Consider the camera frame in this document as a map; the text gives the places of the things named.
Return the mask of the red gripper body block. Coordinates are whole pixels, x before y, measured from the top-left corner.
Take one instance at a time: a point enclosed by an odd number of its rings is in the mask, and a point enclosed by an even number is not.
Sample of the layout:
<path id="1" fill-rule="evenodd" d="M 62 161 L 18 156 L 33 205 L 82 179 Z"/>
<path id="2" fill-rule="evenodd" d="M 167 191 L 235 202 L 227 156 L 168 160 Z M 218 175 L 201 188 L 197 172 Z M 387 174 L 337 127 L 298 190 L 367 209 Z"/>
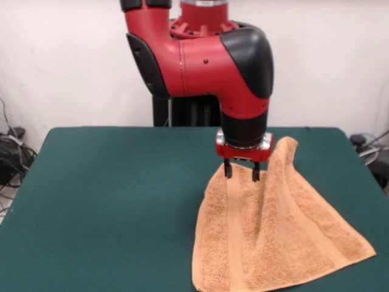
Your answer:
<path id="1" fill-rule="evenodd" d="M 267 162 L 274 146 L 274 135 L 266 132 L 261 142 L 252 148 L 236 148 L 229 145 L 222 129 L 216 132 L 216 153 L 224 159 L 245 159 L 252 162 Z"/>

